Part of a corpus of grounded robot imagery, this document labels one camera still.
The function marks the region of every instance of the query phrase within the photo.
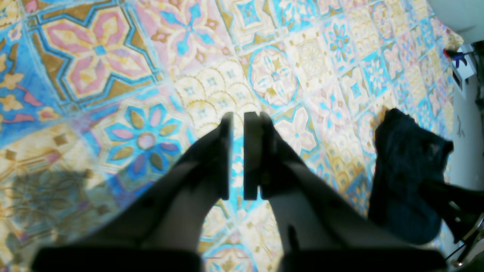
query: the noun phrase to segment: flower motif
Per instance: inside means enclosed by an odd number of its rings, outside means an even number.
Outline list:
[[[395,78],[398,73],[403,71],[403,65],[398,56],[398,47],[393,46],[392,48],[383,51],[383,56],[388,61],[390,78]]]
[[[349,36],[346,33],[346,25],[333,26],[333,30],[329,32],[331,39],[330,49],[336,51],[336,59],[341,61],[348,60],[348,54],[351,54],[351,47],[349,46]]]
[[[0,88],[7,88],[9,90],[13,90],[23,78],[23,74],[6,73],[3,76],[3,80],[0,81]]]
[[[4,194],[12,199],[9,211],[24,229],[38,225],[53,226],[53,213],[75,207],[80,199],[82,176],[55,176],[50,170],[18,176]]]
[[[317,145],[314,135],[306,129],[308,121],[306,110],[300,107],[294,113],[292,122],[281,119],[274,125],[282,139],[294,149],[296,154],[301,154],[303,149],[311,151]]]
[[[66,79],[78,98],[100,92],[117,73],[128,78],[150,76],[145,57],[124,44],[130,27],[117,8],[100,10],[89,28],[68,19],[43,26],[54,49],[73,56]]]
[[[294,20],[294,23],[296,25],[300,25],[301,15],[307,15],[311,13],[309,7],[307,7],[306,4],[300,0],[281,0],[279,2],[279,7],[284,11],[287,25],[292,20]]]
[[[0,103],[3,104],[4,111],[11,111],[13,109],[22,109],[22,104],[17,101],[13,94],[8,94],[5,97],[0,97]]]
[[[61,116],[54,111],[52,107],[44,107],[37,112],[40,122],[46,122],[61,118]]]
[[[370,76],[368,80],[373,87],[373,93],[378,93],[386,85],[381,61],[379,59],[371,60],[370,65],[367,66],[367,72]]]
[[[297,89],[297,79],[290,64],[279,51],[267,49],[258,53],[252,63],[254,90],[269,104],[289,103]]]
[[[165,173],[167,166],[173,161],[172,157],[181,150],[168,139],[180,130],[180,121],[169,118],[167,110],[161,104],[152,106],[149,116],[146,116],[145,110],[129,106],[125,121],[106,128],[108,137],[119,142],[109,151],[108,161],[125,164],[130,163],[130,158],[136,156],[127,171],[134,179],[145,176],[149,166],[153,172]]]

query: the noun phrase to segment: yellow tile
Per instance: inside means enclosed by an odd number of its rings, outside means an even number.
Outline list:
[[[366,6],[348,12],[348,16],[356,51],[360,58],[363,58],[380,46],[377,27],[372,22]]]
[[[334,68],[329,50],[317,28],[296,33],[284,42],[303,90],[312,92],[329,82]]]
[[[175,88],[199,137],[216,128],[223,115],[230,111],[235,114],[235,136],[241,136],[244,112],[261,111],[260,102],[253,95],[236,59],[224,60],[178,77]]]

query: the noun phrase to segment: wire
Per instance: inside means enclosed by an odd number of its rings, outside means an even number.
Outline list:
[[[459,248],[457,248],[456,250],[454,250],[454,252],[452,252],[450,255],[447,256],[447,258],[445,258],[445,260],[448,260],[450,257],[452,257],[455,253],[457,253],[457,251],[461,250],[464,246],[466,246],[466,244],[463,244],[462,246],[460,246]]]

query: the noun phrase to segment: floor tile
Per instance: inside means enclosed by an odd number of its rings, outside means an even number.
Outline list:
[[[366,57],[380,46],[378,29],[371,20],[367,7],[348,12],[352,37],[360,58]]]
[[[274,69],[275,73],[284,73]],[[230,111],[234,112],[235,137],[241,136],[244,112],[261,111],[260,101],[235,58],[180,76],[175,79],[175,88],[199,137],[215,129],[223,115]]]
[[[282,258],[282,242],[269,202],[265,201],[252,211],[239,225],[239,230],[258,271],[275,271]]]
[[[409,31],[407,14],[400,0],[386,1],[390,11],[390,20],[393,25],[395,36],[398,37],[403,33]]]
[[[400,49],[395,42],[382,47],[383,59],[385,60],[385,68],[391,80],[398,79],[403,75],[403,63],[400,57]]]
[[[304,163],[309,168],[309,170],[311,170],[314,174],[324,180],[326,184],[331,186],[331,188],[333,188],[334,190],[338,190],[338,184],[336,183],[334,172],[331,168],[328,154],[326,153],[326,151],[320,150],[318,153],[306,160]]]
[[[295,33],[284,40],[288,57],[305,93],[326,85],[334,75],[329,51],[317,28]]]
[[[417,52],[418,58],[423,56],[427,51],[427,47],[425,46],[424,37],[422,36],[422,30],[420,27],[414,27],[410,31],[412,35],[413,42],[415,44],[415,51]]]
[[[100,106],[161,79],[133,19],[116,2],[47,10],[29,33],[65,111]]]
[[[264,111],[272,114],[301,96],[299,80],[283,43],[257,49],[242,56],[240,62]]]
[[[379,97],[384,94],[390,86],[390,77],[380,52],[375,51],[368,55],[363,59],[362,65],[370,96]]]
[[[318,151],[316,132],[309,111],[302,105],[273,118],[274,128],[302,159]]]
[[[61,123],[0,150],[2,233],[10,232],[10,255],[25,267],[41,245],[77,239],[117,212],[88,149]]]
[[[333,16],[343,12],[343,6],[339,0],[317,0],[321,17]]]
[[[112,107],[79,116],[73,123],[94,150],[101,170],[108,175],[107,184],[124,206],[163,176],[195,137],[189,115],[168,87]]]
[[[148,0],[135,9],[171,76],[233,52],[215,1]]]
[[[351,27],[344,15],[334,16],[321,25],[321,32],[338,72],[345,72],[356,62],[357,53],[350,37]]]
[[[217,0],[217,7],[236,51],[250,50],[277,36],[269,0]]]
[[[0,30],[0,148],[62,118],[62,110],[42,73],[32,65],[35,53],[17,23]]]
[[[405,69],[416,64],[419,56],[417,55],[417,49],[411,33],[406,32],[402,34],[400,37],[397,37],[396,42],[400,49],[400,55]]]
[[[350,184],[364,172],[365,165],[362,148],[352,126],[347,126],[334,138],[319,140],[324,143],[338,191],[346,191]]]
[[[330,138],[351,121],[340,85],[336,80],[314,92],[306,104],[319,135]]]
[[[348,110],[355,116],[368,106],[370,91],[359,66],[354,67],[340,77],[341,91]]]
[[[383,1],[378,1],[368,7],[371,19],[378,29],[380,43],[386,43],[393,38],[392,17],[388,5]]]
[[[422,74],[423,73],[418,65],[408,68],[405,72],[409,83],[410,92],[412,93],[413,99],[415,99],[415,102],[417,103],[425,97],[427,92]]]
[[[300,31],[316,22],[313,0],[274,0],[275,17],[284,32]]]

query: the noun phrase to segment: white object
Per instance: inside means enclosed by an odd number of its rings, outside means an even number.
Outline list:
[[[466,53],[471,52],[472,50],[472,46],[462,45],[457,51]],[[452,61],[452,76],[454,79],[454,84],[457,86],[464,99],[466,99],[467,90],[466,79],[476,74],[476,68],[471,56],[466,55],[465,59],[467,60],[467,65],[465,65],[462,61],[459,61],[459,68],[456,67],[456,62],[454,60]]]

